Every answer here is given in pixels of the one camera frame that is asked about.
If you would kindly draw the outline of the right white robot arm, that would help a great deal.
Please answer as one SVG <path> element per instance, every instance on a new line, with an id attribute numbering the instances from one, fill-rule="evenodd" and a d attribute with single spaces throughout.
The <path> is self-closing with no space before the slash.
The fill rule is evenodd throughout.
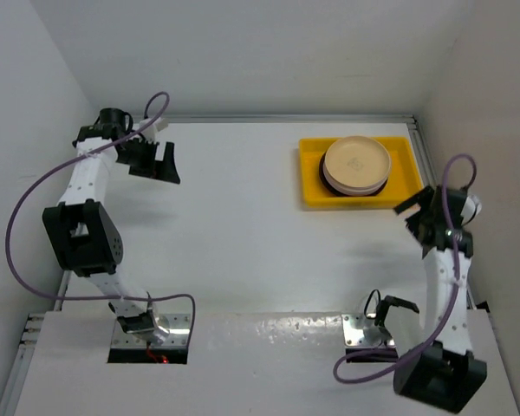
<path id="1" fill-rule="evenodd" d="M 487 377 L 487 365 L 475 358 L 467 321 L 467 277 L 474 254 L 472 234 L 463 223 L 480 211 L 465 189 L 427 186 L 394 207 L 417 205 L 406 227 L 422 248 L 426 272 L 426 314 L 418 324 L 414 302 L 386 296 L 375 324 L 394 341 L 397 367 L 393 390 L 399 396 L 460 413 Z"/>

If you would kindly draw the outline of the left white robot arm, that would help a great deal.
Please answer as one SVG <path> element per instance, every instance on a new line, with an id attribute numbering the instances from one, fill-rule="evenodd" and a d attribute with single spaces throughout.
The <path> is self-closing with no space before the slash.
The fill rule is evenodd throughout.
<path id="1" fill-rule="evenodd" d="M 124 333 L 155 346 L 169 337 L 168 320 L 157 312 L 149 293 L 121 271 L 124 246 L 104 199 L 117 163 L 127 165 L 133 176 L 180 182 L 174 145 L 166 144 L 163 158 L 156 158 L 157 138 L 167 125 L 163 118 L 134 124 L 129 113 L 103 108 L 95 124 L 82 127 L 74 142 L 80 161 L 58 205 L 42 214 L 60 266 L 107 297 Z"/>

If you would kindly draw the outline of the purple plate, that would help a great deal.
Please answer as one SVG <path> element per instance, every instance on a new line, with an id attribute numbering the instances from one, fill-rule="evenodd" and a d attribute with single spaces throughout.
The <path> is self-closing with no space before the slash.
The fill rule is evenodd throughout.
<path id="1" fill-rule="evenodd" d="M 337 189 L 339 192 L 344 193 L 347 192 L 368 192 L 373 193 L 377 192 L 380 188 L 384 188 L 387 185 L 388 179 L 385 179 L 384 181 L 376 182 L 373 185 L 364 185 L 364 186 L 357 186 L 357 185 L 346 185 L 342 182 L 337 181 L 334 179 L 331 175 L 326 177 L 326 181 L 335 189 Z"/>

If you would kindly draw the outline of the orange plate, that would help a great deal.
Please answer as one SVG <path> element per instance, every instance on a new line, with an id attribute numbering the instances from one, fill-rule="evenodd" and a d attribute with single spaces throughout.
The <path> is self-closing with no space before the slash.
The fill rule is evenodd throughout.
<path id="1" fill-rule="evenodd" d="M 325 154 L 326 172 L 346 185 L 373 185 L 387 179 L 391 172 L 390 153 L 379 141 L 369 137 L 338 139 Z"/>
<path id="2" fill-rule="evenodd" d="M 368 188 L 354 188 L 351 186 L 344 186 L 338 183 L 328 181 L 326 178 L 323 179 L 324 186 L 332 192 L 334 195 L 339 197 L 366 197 L 377 195 L 387 185 L 387 182 L 383 182 L 379 186 L 368 187 Z"/>

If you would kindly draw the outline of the dark rimmed plate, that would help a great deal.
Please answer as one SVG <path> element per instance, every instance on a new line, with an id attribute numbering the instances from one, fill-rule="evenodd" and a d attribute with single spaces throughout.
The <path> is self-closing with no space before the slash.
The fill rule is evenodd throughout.
<path id="1" fill-rule="evenodd" d="M 331 192 L 333 195 L 335 195 L 336 197 L 343 197 L 344 198 L 344 197 L 371 197 L 371 196 L 377 196 L 378 194 L 380 194 L 383 191 L 383 189 L 387 185 L 387 181 L 385 181 L 378 189 L 373 189 L 371 192 L 361 191 L 361 192 L 353 192 L 352 194 L 340 192 L 338 189 L 334 188 L 328 182 L 328 180 L 327 180 L 327 178 L 325 176 L 325 172 L 326 172 L 326 169 L 325 169 L 325 156 L 326 156 L 326 154 L 323 154 L 321 159 L 320 159 L 320 162 L 319 162 L 319 167 L 318 167 L 319 178 L 320 178 L 320 181 L 322 182 L 322 185 L 329 192 Z"/>

